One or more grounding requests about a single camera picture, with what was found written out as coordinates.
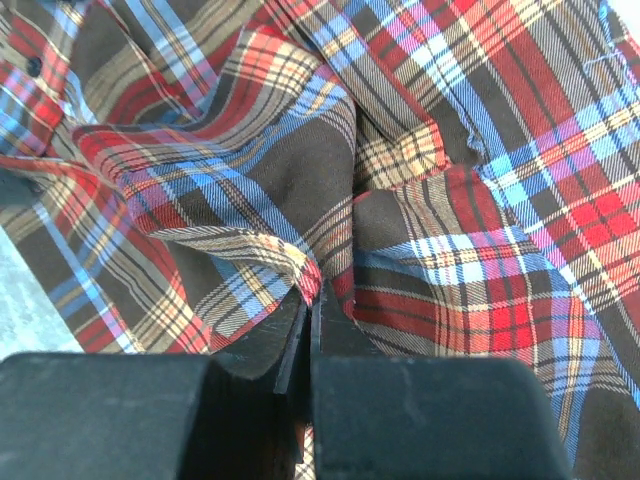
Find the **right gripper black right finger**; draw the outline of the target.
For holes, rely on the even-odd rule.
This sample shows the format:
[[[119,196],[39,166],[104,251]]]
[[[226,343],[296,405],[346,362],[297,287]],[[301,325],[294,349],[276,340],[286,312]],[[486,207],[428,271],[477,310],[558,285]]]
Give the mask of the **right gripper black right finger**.
[[[310,313],[320,479],[567,479],[550,403],[522,362],[388,357],[324,285]]]

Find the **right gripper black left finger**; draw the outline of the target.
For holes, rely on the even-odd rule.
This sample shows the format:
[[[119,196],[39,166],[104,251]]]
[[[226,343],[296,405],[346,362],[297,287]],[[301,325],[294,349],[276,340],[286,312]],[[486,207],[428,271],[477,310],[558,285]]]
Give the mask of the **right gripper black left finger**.
[[[1,364],[5,479],[290,479],[306,307],[214,355],[26,352]]]

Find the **red plaid long sleeve shirt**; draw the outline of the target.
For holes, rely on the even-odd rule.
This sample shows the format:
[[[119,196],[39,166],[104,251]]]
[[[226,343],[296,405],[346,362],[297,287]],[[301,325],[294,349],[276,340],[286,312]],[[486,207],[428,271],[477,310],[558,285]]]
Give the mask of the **red plaid long sleeve shirt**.
[[[376,351],[512,357],[639,475],[639,42],[606,1],[5,1],[17,342],[234,353],[328,281]]]

